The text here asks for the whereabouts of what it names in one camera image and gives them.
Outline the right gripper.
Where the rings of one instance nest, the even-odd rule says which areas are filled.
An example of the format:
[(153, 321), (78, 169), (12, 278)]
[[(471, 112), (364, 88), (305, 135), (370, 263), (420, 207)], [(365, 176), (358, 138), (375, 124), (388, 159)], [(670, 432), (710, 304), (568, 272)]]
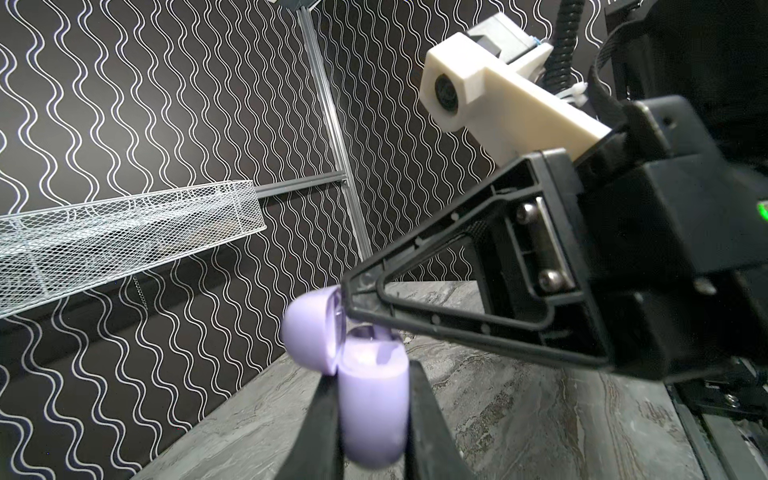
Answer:
[(730, 161), (693, 106), (626, 103), (576, 161), (615, 373), (688, 380), (767, 362), (766, 176)]

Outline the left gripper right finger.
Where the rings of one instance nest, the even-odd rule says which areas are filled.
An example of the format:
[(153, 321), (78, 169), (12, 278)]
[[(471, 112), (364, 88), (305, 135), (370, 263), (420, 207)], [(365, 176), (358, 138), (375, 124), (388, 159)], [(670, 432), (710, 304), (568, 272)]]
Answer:
[(475, 479), (444, 419), (422, 364), (409, 362), (407, 478)]

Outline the purple earbud case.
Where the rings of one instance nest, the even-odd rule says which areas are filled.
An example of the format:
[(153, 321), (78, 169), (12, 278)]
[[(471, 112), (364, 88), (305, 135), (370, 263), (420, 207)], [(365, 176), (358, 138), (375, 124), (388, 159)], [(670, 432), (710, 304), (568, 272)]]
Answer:
[(386, 468), (406, 449), (409, 359), (391, 329), (347, 323), (338, 285), (310, 291), (286, 308), (282, 343), (298, 365), (337, 379), (347, 458), (366, 469)]

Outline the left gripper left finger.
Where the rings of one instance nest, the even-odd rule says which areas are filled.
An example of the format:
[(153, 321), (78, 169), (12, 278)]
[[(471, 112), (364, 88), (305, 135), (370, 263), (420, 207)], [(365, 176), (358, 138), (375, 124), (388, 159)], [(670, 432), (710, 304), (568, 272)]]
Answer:
[(343, 479), (338, 380), (322, 376), (276, 479)]

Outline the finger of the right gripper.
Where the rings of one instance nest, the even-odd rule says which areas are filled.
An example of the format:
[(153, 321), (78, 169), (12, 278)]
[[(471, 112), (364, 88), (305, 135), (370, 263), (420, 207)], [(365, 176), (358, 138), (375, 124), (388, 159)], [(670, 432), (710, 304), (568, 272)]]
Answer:
[[(581, 184), (562, 149), (524, 155), (347, 273), (354, 320), (553, 367), (609, 369), (615, 355), (590, 288)], [(464, 248), (482, 309), (408, 300), (387, 287)]]

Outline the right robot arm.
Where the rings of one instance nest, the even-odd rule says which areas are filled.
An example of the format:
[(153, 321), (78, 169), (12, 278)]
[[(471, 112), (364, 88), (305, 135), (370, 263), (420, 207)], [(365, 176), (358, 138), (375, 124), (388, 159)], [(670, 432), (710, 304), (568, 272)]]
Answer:
[(347, 273), (346, 314), (500, 355), (686, 381), (767, 361), (767, 5), (629, 2), (568, 104), (502, 14), (431, 48), (420, 99), (496, 172)]

